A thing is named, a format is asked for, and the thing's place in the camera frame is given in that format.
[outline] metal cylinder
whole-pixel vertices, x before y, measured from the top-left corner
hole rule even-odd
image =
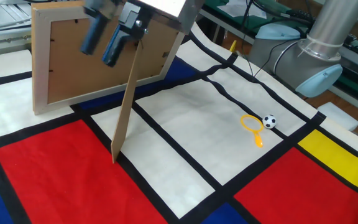
[[[323,60],[338,59],[338,50],[358,18],[358,0],[327,0],[309,33],[299,46]]]

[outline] yellow magnifying glass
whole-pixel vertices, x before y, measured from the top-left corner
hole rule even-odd
[[[254,130],[254,129],[248,128],[246,126],[246,124],[244,124],[244,118],[254,118],[255,120],[257,120],[259,122],[259,124],[260,124],[260,129],[259,130]],[[243,125],[243,127],[246,128],[246,130],[251,131],[255,135],[255,143],[256,143],[256,145],[258,147],[263,147],[264,143],[262,142],[262,138],[260,137],[260,134],[259,134],[264,129],[264,125],[262,124],[262,122],[258,118],[254,117],[252,115],[246,114],[246,115],[241,117],[241,124]]]

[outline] red square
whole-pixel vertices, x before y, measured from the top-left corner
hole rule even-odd
[[[263,224],[358,224],[358,193],[295,148],[234,197]]]
[[[166,223],[83,121],[2,147],[0,162],[32,223]]]

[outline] yellow clip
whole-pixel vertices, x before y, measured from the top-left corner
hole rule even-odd
[[[255,120],[257,120],[259,122],[259,124],[260,124],[260,129],[259,130],[253,130],[253,129],[248,128],[246,126],[246,124],[244,124],[244,121],[243,121],[244,118],[254,118]],[[246,115],[241,117],[241,124],[243,125],[243,127],[246,128],[246,130],[253,132],[253,134],[255,135],[255,143],[256,143],[256,145],[258,147],[263,147],[264,143],[262,142],[262,138],[260,137],[260,134],[259,134],[264,129],[264,125],[262,124],[262,122],[258,118],[254,117],[252,115],[246,114]]]
[[[231,44],[231,47],[230,47],[230,51],[231,51],[232,53],[234,53],[234,51],[236,50],[236,45],[237,45],[237,41],[235,40],[235,41],[233,42],[233,44]]]

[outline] black and white ball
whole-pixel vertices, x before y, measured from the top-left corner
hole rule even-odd
[[[276,126],[276,123],[277,123],[276,118],[271,114],[265,116],[264,120],[262,122],[263,122],[265,128],[267,128],[267,129],[274,128],[274,126]]]

